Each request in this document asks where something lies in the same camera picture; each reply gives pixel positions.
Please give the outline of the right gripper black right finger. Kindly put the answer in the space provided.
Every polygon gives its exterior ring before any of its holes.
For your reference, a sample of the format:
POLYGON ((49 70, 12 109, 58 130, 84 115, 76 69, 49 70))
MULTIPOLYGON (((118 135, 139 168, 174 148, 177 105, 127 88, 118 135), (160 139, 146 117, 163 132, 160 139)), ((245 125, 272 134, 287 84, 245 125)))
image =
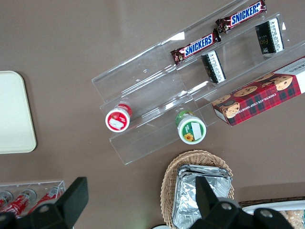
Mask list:
POLYGON ((230 198, 218 198, 205 177, 195 181, 196 203, 201 214, 192 229, 251 229, 252 216, 230 198))

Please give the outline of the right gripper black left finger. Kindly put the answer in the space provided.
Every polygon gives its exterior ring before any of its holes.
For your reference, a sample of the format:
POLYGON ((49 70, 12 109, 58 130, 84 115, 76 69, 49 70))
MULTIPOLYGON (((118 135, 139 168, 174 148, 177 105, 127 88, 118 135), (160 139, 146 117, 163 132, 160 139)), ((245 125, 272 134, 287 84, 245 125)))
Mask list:
POLYGON ((30 213, 33 229, 71 229, 89 201, 88 180, 78 177, 59 199, 48 200, 30 213))

